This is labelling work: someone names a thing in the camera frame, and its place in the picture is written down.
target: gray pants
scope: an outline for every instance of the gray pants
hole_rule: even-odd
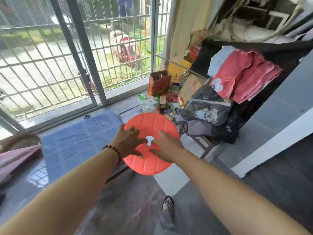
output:
[[[171,217],[170,210],[162,210],[156,223],[154,235],[180,235]]]

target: dark floor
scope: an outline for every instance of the dark floor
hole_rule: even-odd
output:
[[[313,135],[258,166],[242,179],[247,185],[313,232]],[[211,161],[232,171],[217,158]],[[20,168],[11,183],[10,200],[0,207],[0,224],[13,216],[46,186],[44,161],[37,158]],[[22,183],[21,179],[36,183]],[[18,182],[12,189],[12,182]],[[152,176],[127,170],[109,182],[76,234],[153,234],[165,194]],[[188,182],[174,197],[175,223],[181,234],[229,234]]]

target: round stool top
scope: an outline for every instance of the round stool top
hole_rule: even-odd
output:
[[[156,113],[143,113],[131,118],[125,125],[125,129],[134,126],[136,129],[140,129],[139,138],[146,138],[152,136],[155,139],[159,139],[159,130],[163,130],[165,133],[179,139],[179,132],[168,118],[161,114]],[[129,155],[124,158],[124,162],[135,172],[143,175],[154,175],[167,169],[172,163],[164,162],[156,155],[149,152],[150,149],[160,149],[158,145],[152,144],[140,144],[136,147],[136,150],[143,154],[143,158],[135,155]]]

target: hand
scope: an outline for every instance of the hand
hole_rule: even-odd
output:
[[[175,157],[179,156],[179,152],[185,148],[179,139],[164,133],[162,130],[159,131],[159,136],[159,139],[155,139],[151,143],[159,145],[160,150],[151,149],[150,152],[163,161],[172,163]]]
[[[124,127],[125,124],[120,126],[119,131],[110,144],[119,150],[122,158],[125,158],[130,154],[142,156],[142,154],[135,148],[139,144],[147,143],[148,140],[146,138],[138,138],[140,130],[135,129],[134,126],[128,128],[127,130],[124,130]]]

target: bracelet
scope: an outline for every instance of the bracelet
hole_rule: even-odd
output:
[[[103,147],[102,150],[106,149],[106,148],[110,148],[110,149],[113,149],[114,151],[116,151],[117,155],[118,155],[118,163],[117,165],[120,164],[120,162],[122,161],[122,157],[120,156],[120,152],[118,151],[118,149],[115,147],[115,146],[112,146],[112,145],[106,145],[105,147]]]

